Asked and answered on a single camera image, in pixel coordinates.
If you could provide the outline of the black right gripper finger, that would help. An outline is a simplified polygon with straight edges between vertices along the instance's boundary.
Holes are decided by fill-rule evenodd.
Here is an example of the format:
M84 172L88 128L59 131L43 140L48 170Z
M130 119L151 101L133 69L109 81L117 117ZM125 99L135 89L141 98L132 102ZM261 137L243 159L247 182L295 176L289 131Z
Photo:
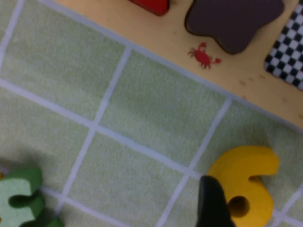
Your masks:
M233 227L224 191L217 179L203 175L199 181L198 227Z

